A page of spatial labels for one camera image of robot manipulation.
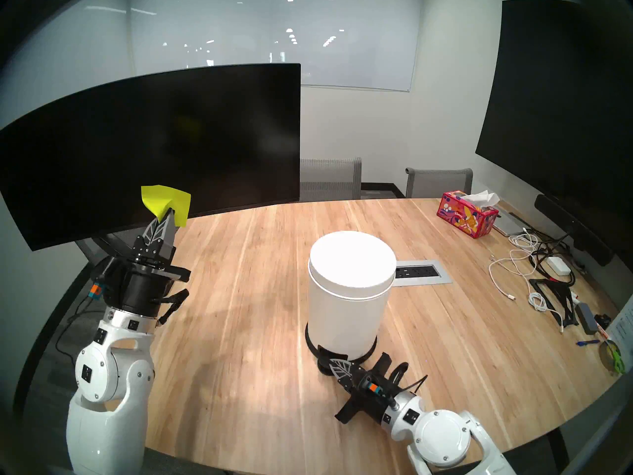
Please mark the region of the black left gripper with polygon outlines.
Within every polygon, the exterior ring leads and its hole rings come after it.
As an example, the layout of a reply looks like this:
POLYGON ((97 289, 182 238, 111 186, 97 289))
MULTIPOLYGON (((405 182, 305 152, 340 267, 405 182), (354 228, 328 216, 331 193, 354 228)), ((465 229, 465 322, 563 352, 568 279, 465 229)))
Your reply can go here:
POLYGON ((175 253, 175 210, 155 217, 136 237, 132 260, 106 257, 101 261, 101 296, 107 306, 158 319, 162 326, 189 296, 183 289, 168 295, 175 282, 187 283, 191 271, 171 265, 175 253))

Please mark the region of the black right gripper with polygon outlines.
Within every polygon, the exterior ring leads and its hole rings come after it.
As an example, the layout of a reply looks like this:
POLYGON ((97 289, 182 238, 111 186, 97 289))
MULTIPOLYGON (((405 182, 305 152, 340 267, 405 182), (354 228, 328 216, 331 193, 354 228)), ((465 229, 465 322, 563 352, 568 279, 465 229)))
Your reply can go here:
POLYGON ((398 384, 402 378, 402 372, 400 367, 397 367, 396 371, 387 378, 385 374, 391 362, 391 357, 385 352, 368 370, 346 359, 329 360, 331 373, 350 395, 335 415, 340 423, 347 424, 357 413, 364 412, 377 424, 381 424, 385 412, 393 410, 396 397, 402 392, 398 384))

